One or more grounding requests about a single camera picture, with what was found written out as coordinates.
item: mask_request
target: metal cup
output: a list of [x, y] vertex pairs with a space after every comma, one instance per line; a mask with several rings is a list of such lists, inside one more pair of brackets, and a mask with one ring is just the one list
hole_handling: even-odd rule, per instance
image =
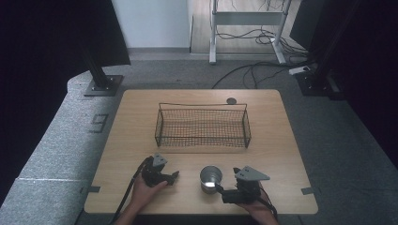
[[216, 166], [206, 166], [200, 172], [201, 187], [206, 194], [216, 193], [216, 184], [220, 184], [221, 181], [222, 171]]

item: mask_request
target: wire basket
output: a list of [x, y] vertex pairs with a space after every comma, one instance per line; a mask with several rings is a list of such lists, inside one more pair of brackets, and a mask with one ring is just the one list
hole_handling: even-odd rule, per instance
[[158, 146], [247, 148], [251, 140], [247, 104], [160, 103], [155, 139]]

